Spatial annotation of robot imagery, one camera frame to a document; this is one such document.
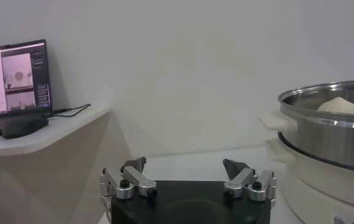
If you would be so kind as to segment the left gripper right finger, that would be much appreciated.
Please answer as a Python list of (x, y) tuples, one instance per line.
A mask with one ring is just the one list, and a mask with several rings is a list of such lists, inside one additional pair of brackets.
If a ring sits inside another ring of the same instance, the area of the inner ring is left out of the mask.
[(244, 191), (252, 201), (276, 201), (277, 177), (271, 170), (257, 173), (246, 163), (230, 159), (222, 160), (229, 180), (224, 183), (224, 196), (227, 201), (241, 198)]

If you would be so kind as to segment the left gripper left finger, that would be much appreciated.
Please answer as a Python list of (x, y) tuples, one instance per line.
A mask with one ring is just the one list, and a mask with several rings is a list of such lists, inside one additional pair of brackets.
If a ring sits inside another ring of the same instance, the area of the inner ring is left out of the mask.
[(135, 191), (150, 200), (157, 196), (156, 181), (143, 175), (146, 163), (147, 158), (143, 156), (126, 161), (119, 170), (110, 167), (102, 169), (99, 190), (105, 210), (112, 209), (113, 197), (128, 200), (133, 198)]

